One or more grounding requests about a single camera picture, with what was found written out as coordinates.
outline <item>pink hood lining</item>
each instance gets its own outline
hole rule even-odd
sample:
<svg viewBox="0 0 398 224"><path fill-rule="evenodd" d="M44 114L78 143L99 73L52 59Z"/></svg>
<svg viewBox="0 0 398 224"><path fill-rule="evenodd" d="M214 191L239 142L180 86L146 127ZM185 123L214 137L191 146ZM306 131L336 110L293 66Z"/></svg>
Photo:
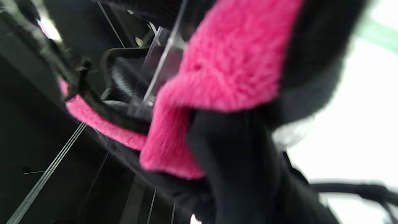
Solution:
<svg viewBox="0 0 398 224"><path fill-rule="evenodd" d="M148 136L106 121L80 95L66 107L102 134L140 150L144 169L202 178L205 173L186 142L190 109L233 112L275 98L301 4L302 0L219 0L189 41L178 74L159 91ZM65 81L60 80L60 87L67 94Z"/></svg>

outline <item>bright light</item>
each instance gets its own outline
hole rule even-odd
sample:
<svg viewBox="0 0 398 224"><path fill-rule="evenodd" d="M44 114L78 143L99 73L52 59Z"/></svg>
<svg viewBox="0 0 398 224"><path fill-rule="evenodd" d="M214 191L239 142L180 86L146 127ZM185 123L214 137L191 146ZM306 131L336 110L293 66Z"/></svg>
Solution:
<svg viewBox="0 0 398 224"><path fill-rule="evenodd" d="M41 20L37 21L40 25L41 30L43 33L49 38L53 40L60 40L61 36L59 35L57 29L55 28L54 24L46 19L42 18Z"/></svg>

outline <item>green stripe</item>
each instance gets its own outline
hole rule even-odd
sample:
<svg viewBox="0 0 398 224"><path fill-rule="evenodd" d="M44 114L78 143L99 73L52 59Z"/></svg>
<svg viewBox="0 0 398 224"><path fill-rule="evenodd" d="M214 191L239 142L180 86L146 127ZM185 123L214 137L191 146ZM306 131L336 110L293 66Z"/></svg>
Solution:
<svg viewBox="0 0 398 224"><path fill-rule="evenodd" d="M384 26L370 18L363 18L355 34L398 54L398 31Z"/></svg>

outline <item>pink fuzzy lining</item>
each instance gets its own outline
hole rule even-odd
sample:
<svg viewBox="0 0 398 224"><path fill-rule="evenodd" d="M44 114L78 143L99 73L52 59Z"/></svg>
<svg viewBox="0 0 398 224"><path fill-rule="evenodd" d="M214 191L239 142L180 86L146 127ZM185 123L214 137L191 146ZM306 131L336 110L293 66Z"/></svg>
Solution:
<svg viewBox="0 0 398 224"><path fill-rule="evenodd" d="M302 0L219 0L189 41L179 73L160 90L148 136L104 120L82 99L66 103L89 126L141 150L140 163L186 179L205 173L189 151L190 108L239 111L269 102ZM60 81L64 94L67 84Z"/></svg>

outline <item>clear plastic piece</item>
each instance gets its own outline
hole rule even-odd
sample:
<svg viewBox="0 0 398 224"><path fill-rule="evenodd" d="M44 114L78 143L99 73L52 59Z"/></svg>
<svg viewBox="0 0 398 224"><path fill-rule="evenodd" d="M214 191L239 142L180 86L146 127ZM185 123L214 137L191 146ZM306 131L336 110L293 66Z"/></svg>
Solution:
<svg viewBox="0 0 398 224"><path fill-rule="evenodd" d="M213 0L183 0L173 30L161 28L157 33L143 65L144 70L150 71L154 62L158 62L152 81L144 96L144 104L153 105L161 86L178 73L187 42L213 3ZM169 38L160 56L159 52L154 49L159 46L158 37L163 38L167 35Z"/></svg>

